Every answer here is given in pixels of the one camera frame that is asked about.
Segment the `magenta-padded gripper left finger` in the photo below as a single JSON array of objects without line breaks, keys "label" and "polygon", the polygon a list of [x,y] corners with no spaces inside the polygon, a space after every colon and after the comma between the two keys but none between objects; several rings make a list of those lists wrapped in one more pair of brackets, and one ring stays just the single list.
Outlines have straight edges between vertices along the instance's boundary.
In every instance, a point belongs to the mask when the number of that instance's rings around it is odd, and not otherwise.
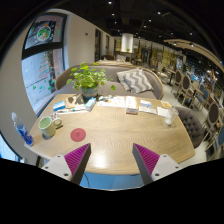
[{"label": "magenta-padded gripper left finger", "polygon": [[85,144],[66,155],[58,154],[42,169],[79,185],[91,155],[91,144]]}]

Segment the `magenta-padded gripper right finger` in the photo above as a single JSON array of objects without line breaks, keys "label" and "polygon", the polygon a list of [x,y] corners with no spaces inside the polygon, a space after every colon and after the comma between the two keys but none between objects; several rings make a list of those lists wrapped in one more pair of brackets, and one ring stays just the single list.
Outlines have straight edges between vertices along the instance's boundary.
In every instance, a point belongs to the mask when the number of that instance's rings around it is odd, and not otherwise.
[{"label": "magenta-padded gripper right finger", "polygon": [[133,144],[132,153],[145,185],[182,169],[169,155],[159,155],[136,143]]}]

